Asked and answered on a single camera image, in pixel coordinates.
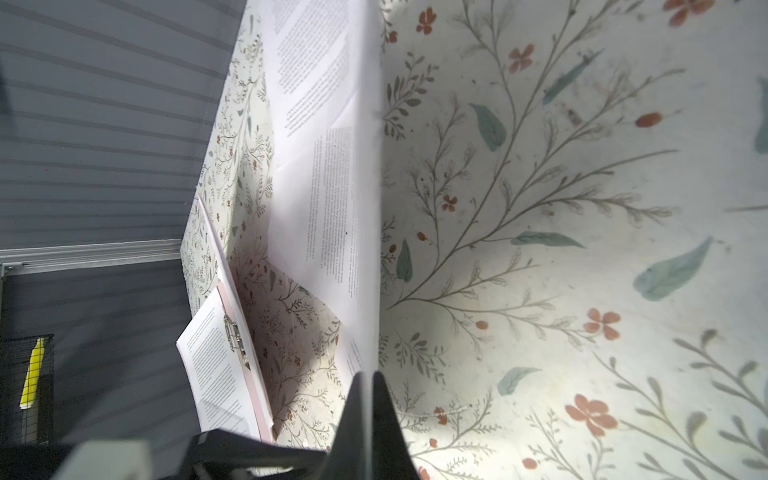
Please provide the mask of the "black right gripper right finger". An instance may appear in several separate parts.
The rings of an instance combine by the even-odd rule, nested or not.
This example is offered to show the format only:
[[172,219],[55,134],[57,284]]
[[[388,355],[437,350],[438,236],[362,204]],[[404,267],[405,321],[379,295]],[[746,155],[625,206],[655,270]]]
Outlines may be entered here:
[[385,377],[373,374],[373,478],[419,480],[405,443]]

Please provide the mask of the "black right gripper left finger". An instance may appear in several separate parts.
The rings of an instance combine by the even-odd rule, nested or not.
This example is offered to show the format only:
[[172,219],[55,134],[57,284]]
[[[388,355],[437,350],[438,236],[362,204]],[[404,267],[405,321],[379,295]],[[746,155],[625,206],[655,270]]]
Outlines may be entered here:
[[319,479],[371,479],[373,385],[370,372],[358,372],[346,398],[331,451]]

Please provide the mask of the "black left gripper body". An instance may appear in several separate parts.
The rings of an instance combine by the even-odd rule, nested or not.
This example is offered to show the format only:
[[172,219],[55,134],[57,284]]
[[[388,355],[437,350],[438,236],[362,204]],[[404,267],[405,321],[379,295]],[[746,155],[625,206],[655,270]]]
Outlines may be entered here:
[[327,459],[319,450],[263,443],[216,429],[193,437],[174,479],[310,479]]

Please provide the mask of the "pink file folder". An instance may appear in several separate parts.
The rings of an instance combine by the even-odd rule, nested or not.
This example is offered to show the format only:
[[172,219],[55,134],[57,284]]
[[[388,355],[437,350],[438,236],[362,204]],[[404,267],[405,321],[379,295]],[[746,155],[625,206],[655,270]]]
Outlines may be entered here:
[[272,443],[273,414],[233,275],[204,200],[196,202],[216,275],[177,347],[187,349],[185,359],[191,362],[188,379],[200,426]]

